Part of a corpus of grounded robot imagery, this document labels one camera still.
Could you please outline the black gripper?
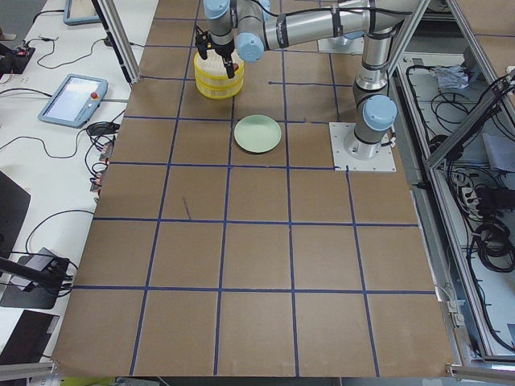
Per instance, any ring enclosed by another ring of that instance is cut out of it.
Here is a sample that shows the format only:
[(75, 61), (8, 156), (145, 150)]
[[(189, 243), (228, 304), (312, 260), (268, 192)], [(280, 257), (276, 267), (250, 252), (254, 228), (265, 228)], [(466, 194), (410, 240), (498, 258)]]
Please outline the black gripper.
[(202, 60), (208, 58), (208, 50), (214, 50), (223, 61), (229, 79), (235, 76), (232, 54), (234, 52), (233, 29), (221, 27), (214, 31), (204, 31), (196, 25), (195, 45)]

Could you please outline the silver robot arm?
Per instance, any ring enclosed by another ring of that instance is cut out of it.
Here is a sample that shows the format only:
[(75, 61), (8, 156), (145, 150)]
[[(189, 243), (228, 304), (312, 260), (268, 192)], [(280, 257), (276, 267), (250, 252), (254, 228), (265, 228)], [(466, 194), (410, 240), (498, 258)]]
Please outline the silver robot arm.
[(359, 55), (360, 70), (353, 83), (360, 119), (359, 144), (377, 144), (391, 122), (378, 122), (377, 98), (389, 97), (389, 66), (399, 26), (412, 17), (417, 1), (341, 1), (316, 8), (274, 13), (269, 1), (205, 1), (208, 29), (196, 29), (195, 45), (201, 59), (213, 52), (223, 74), (236, 75), (238, 56), (258, 62), (267, 51), (316, 43), (321, 53)]

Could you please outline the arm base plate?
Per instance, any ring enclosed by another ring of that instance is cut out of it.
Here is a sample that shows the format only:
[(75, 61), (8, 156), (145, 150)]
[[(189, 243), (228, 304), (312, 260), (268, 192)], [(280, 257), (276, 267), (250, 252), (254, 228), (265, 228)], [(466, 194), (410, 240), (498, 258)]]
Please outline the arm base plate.
[(353, 122), (329, 123), (334, 169), (375, 173), (396, 172), (388, 135), (385, 134), (377, 144), (364, 144), (356, 138), (354, 127)]

